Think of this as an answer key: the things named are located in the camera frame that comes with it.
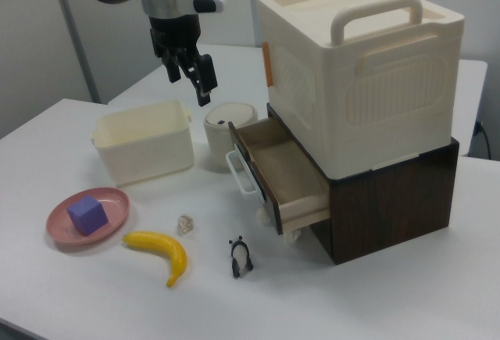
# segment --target orange label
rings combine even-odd
[[[269,43],[264,41],[262,43],[262,56],[264,57],[264,70],[266,71],[267,87],[273,86],[273,71],[271,70],[271,58],[269,55]]]

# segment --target cable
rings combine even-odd
[[[484,134],[484,140],[486,141],[486,148],[487,148],[487,158],[491,160],[491,149],[490,149],[490,141],[488,140],[488,135],[486,134],[486,130],[483,127],[483,122],[482,121],[476,121],[474,124],[474,132],[472,133],[473,136],[483,133]]]

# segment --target storage box handle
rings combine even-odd
[[[341,45],[344,42],[345,25],[353,20],[403,8],[409,8],[410,25],[422,23],[423,7],[420,0],[374,0],[342,9],[331,23],[331,42]]]
[[[240,160],[241,165],[245,169],[245,173],[248,175],[248,179],[252,183],[253,189],[252,191],[248,191],[243,187],[243,184],[240,181],[240,178],[238,177],[238,173],[236,172],[236,169],[234,168],[233,162],[231,162],[231,158],[237,158]],[[229,151],[226,154],[226,162],[227,165],[229,166],[229,169],[231,173],[234,176],[234,179],[236,180],[237,186],[240,188],[240,193],[243,195],[245,198],[248,197],[255,197],[258,196],[261,200],[261,202],[264,202],[263,194],[260,191],[259,186],[257,185],[257,182],[255,181],[255,178],[253,177],[252,172],[248,168],[248,164],[245,162],[245,159],[243,159],[243,156],[241,156],[240,150],[238,147],[235,145],[233,151]]]

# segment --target white cup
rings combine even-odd
[[[205,133],[214,161],[227,168],[226,154],[234,150],[229,122],[243,127],[257,121],[257,110],[244,103],[224,103],[212,109],[205,117]]]

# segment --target pink plate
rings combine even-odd
[[[84,196],[90,195],[102,203],[109,222],[88,236],[80,233],[66,209]],[[94,188],[81,191],[62,201],[50,213],[47,219],[47,232],[54,239],[64,245],[86,245],[96,242],[116,231],[127,219],[130,209],[128,196],[115,188]]]

